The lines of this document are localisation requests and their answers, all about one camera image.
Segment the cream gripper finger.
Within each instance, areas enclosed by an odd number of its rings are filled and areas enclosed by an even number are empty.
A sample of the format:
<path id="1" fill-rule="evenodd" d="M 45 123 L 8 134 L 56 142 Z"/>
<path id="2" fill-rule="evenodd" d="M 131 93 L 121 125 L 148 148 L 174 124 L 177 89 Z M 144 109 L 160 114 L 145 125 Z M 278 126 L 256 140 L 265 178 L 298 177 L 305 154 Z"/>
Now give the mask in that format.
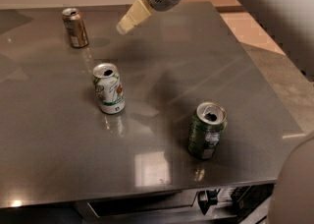
<path id="1" fill-rule="evenodd" d="M 120 19 L 117 24 L 117 31 L 121 35 L 125 35 L 146 20 L 152 15 L 152 9 L 147 0 L 135 0 L 126 14 Z"/>

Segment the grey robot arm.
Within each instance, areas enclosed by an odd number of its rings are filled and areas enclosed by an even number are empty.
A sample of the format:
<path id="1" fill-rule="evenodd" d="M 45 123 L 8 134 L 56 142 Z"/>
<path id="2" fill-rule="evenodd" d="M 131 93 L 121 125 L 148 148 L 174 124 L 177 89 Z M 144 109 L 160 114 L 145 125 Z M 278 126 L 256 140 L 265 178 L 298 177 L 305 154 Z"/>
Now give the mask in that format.
<path id="1" fill-rule="evenodd" d="M 154 11 L 168 11 L 181 0 L 137 0 L 117 24 L 127 34 Z M 296 67 L 313 78 L 314 0 L 237 0 L 273 36 Z M 314 224 L 314 136 L 288 156 L 276 183 L 267 224 Z"/>

